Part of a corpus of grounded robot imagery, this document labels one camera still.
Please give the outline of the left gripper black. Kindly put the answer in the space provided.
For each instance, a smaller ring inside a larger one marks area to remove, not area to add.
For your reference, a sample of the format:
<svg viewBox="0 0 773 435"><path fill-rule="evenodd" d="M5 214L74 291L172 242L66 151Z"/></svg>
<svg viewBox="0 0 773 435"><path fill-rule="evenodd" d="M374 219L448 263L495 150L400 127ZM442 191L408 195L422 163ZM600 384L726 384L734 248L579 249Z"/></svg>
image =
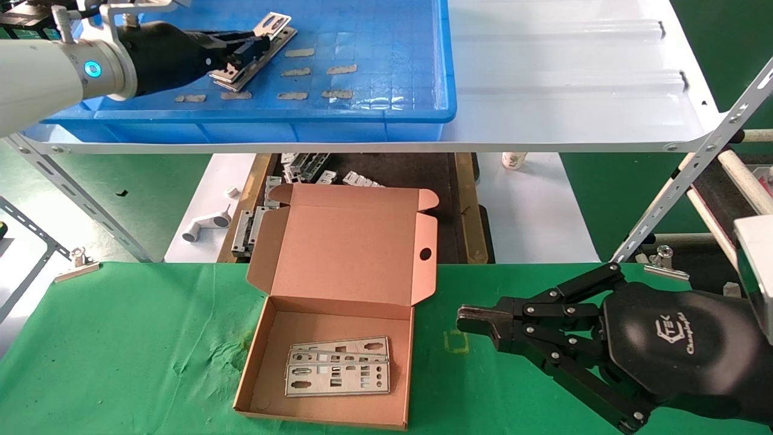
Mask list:
<svg viewBox="0 0 773 435"><path fill-rule="evenodd" d="M206 34L180 30L162 21L121 27L118 39L135 69L135 97L189 85L216 69L241 71L260 60L271 46L270 36L253 31Z"/></svg>

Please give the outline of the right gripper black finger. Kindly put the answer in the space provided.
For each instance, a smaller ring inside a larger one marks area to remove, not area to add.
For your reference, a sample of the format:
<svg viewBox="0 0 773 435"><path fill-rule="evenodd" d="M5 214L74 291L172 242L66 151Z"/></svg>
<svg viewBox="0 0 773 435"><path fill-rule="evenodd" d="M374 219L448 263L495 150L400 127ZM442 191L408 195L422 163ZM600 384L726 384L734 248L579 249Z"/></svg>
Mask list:
<svg viewBox="0 0 773 435"><path fill-rule="evenodd" d="M501 297L492 308L463 305L458 309L457 328L472 334L504 336L516 320L555 328L592 324L600 310L588 300L624 281L619 264L602 264L532 297Z"/></svg>

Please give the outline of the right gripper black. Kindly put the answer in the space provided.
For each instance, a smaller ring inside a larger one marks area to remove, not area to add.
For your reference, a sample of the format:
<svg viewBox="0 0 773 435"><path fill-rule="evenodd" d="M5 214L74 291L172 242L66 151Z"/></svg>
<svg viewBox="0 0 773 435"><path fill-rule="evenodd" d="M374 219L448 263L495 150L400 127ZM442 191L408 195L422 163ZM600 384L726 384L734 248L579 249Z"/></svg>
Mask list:
<svg viewBox="0 0 773 435"><path fill-rule="evenodd" d="M628 283L605 298L604 318L611 361L660 407L771 423L771 345L748 300ZM648 423L649 402L592 372L611 365L601 340L513 324L492 342L527 358L618 431Z"/></svg>

